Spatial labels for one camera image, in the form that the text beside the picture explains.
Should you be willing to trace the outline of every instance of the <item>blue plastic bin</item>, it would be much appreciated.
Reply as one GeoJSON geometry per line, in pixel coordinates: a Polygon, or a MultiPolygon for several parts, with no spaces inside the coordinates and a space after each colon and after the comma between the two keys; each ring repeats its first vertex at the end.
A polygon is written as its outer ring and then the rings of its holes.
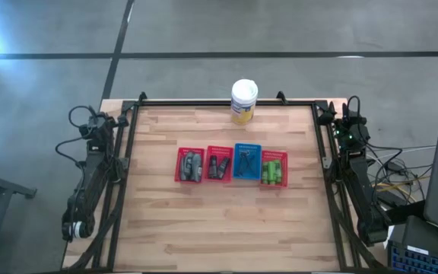
{"type": "Polygon", "coordinates": [[[255,144],[235,144],[233,177],[236,179],[259,180],[261,176],[262,146],[255,144]]]}

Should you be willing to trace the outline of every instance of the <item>red basket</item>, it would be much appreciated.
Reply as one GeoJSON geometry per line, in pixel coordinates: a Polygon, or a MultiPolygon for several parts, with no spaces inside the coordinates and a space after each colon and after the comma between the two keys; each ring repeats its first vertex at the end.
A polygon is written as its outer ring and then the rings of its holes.
{"type": "Polygon", "coordinates": [[[192,151],[194,153],[200,154],[202,158],[202,170],[204,170],[204,155],[205,150],[203,148],[179,148],[179,154],[176,156],[176,166],[175,166],[175,181],[180,183],[200,183],[195,181],[182,181],[180,179],[180,161],[183,157],[187,155],[187,152],[192,151]]]}
{"type": "Polygon", "coordinates": [[[203,168],[204,172],[202,172],[205,180],[215,181],[215,182],[221,182],[221,183],[230,183],[231,181],[231,170],[233,166],[233,148],[228,147],[217,147],[213,145],[209,145],[207,147],[207,157],[205,159],[205,166],[203,168]],[[209,161],[211,160],[211,156],[214,155],[217,157],[217,167],[221,164],[222,160],[225,157],[229,158],[229,164],[226,167],[226,170],[224,172],[224,176],[221,179],[211,179],[209,178],[209,161]]]}
{"type": "Polygon", "coordinates": [[[288,153],[280,151],[262,151],[262,163],[266,161],[280,160],[281,162],[281,184],[264,184],[262,180],[259,181],[260,186],[269,187],[288,187],[288,153]]]}

